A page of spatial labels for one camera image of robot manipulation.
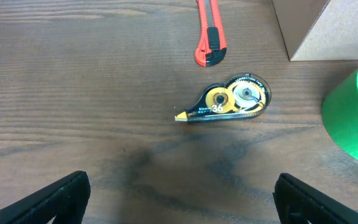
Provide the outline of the green tape roll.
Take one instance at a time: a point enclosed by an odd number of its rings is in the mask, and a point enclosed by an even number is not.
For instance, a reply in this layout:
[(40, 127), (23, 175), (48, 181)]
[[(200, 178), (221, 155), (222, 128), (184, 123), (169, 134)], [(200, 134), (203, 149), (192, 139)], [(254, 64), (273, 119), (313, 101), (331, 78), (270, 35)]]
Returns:
[(325, 97), (322, 120), (332, 140), (358, 160), (358, 69)]

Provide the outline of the black yellow correction tape dispenser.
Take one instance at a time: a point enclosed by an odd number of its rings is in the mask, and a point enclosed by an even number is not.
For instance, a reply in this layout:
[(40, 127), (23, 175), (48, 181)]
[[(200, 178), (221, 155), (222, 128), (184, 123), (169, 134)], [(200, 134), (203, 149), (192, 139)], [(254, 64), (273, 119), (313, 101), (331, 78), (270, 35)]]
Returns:
[(252, 119), (261, 115), (272, 99), (268, 83), (253, 73), (238, 73), (225, 83), (204, 89), (200, 99), (175, 121), (200, 122)]

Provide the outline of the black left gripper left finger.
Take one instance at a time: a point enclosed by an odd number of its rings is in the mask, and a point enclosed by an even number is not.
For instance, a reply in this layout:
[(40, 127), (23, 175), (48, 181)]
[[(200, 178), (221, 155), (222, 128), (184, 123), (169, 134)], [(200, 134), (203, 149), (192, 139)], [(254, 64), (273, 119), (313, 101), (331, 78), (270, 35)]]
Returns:
[(81, 223), (90, 198), (87, 173), (81, 170), (0, 210), (0, 224)]

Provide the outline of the brown cardboard box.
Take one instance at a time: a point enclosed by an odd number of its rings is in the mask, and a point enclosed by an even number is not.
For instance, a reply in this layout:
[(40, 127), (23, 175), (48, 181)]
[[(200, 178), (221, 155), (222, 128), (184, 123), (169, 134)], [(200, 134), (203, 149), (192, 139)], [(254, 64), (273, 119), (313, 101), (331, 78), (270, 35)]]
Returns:
[(358, 0), (273, 0), (291, 61), (358, 60)]

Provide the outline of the red utility knife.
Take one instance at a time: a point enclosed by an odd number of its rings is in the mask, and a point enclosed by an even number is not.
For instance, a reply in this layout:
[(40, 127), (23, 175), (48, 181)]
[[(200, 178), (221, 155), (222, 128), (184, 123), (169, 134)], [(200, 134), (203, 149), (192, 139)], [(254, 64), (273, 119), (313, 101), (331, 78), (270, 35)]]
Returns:
[(197, 0), (200, 15), (200, 40), (195, 61), (203, 67), (220, 63), (227, 52), (227, 42), (217, 0)]

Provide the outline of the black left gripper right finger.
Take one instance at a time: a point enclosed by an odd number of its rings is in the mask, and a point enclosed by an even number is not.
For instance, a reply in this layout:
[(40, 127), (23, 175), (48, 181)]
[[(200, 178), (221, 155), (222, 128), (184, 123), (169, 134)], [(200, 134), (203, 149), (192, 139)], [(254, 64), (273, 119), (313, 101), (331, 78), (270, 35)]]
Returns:
[(273, 199), (281, 223), (358, 224), (358, 212), (288, 173), (279, 175)]

